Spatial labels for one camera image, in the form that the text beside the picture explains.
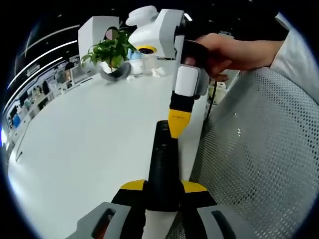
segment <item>yellow trim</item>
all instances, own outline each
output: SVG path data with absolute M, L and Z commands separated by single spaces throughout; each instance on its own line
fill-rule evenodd
M 149 46 L 149 45 L 141 45 L 141 46 L 137 47 L 138 50 L 140 50 L 141 48 L 146 48 L 146 49 L 152 50 L 153 53 L 155 53 L 157 51 L 157 49 L 155 47 Z
M 137 181 L 132 181 L 132 182 L 128 182 L 126 184 L 124 184 L 121 189 L 126 189 L 126 190 L 139 190 L 142 191 L 143 190 L 143 184 L 144 184 L 145 180 L 137 180 Z
M 172 138 L 178 138 L 190 121 L 190 112 L 169 109 L 168 126 Z
M 207 191 L 207 189 L 204 186 L 202 186 L 202 185 L 200 185 L 198 183 L 182 181 L 182 184 L 184 186 L 184 191 L 186 193 L 196 193 L 196 192 Z

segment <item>gray plastic part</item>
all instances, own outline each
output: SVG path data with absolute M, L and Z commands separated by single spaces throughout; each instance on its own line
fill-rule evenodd
M 181 20 L 183 19 L 184 12 L 181 10 L 170 9 L 161 23 L 159 30 L 159 41 L 163 46 L 164 54 L 167 58 L 175 58 L 175 30 L 180 26 Z
M 66 239 L 93 239 L 92 233 L 94 228 L 108 209 L 115 212 L 115 214 L 112 217 L 103 238 L 119 239 L 125 219 L 131 207 L 106 202 L 101 203 L 99 206 L 81 218 L 77 223 L 76 231 Z
M 204 96 L 207 93 L 209 85 L 209 75 L 204 69 L 199 68 L 199 75 L 197 79 L 197 86 L 195 90 L 195 95 Z
M 204 224 L 208 239 L 224 239 L 220 226 L 213 216 L 213 212 L 217 211 L 225 217 L 236 239 L 257 239 L 250 225 L 225 205 L 198 208 L 197 211 Z
M 177 54 L 176 54 L 176 67 L 174 68 L 174 72 L 173 72 L 173 83 L 172 83 L 172 90 L 175 90 L 175 86 L 176 86 L 176 81 L 177 81 L 177 72 L 178 72 L 178 67 L 180 65 L 180 61 L 181 61 L 181 52 L 183 49 L 183 45 L 184 45 L 184 35 L 179 35 L 175 37 L 175 49 L 177 50 Z

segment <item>green leaves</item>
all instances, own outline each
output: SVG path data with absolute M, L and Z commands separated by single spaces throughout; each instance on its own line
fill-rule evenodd
M 105 61 L 113 68 L 119 68 L 122 61 L 127 59 L 128 49 L 135 51 L 135 48 L 129 43 L 129 32 L 121 28 L 118 30 L 118 34 L 118 37 L 114 40 L 103 40 L 90 47 L 88 54 L 81 58 L 82 66 L 84 66 L 86 60 L 90 59 L 90 62 L 93 62 L 94 65 Z

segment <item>gray mesh fabric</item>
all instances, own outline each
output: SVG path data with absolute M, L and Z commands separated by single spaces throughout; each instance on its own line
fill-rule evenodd
M 319 189 L 319 106 L 268 68 L 245 73 L 203 129 L 191 181 L 259 238 L 291 238 Z
M 181 223 L 181 214 L 178 213 L 168 232 L 166 239 L 184 239 L 185 230 Z

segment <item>human hand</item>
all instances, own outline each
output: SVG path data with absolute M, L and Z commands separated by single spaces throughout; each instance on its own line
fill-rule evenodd
M 206 70 L 216 81 L 228 80 L 225 69 L 250 70 L 270 66 L 283 41 L 239 41 L 216 33 L 196 40 L 210 51 Z

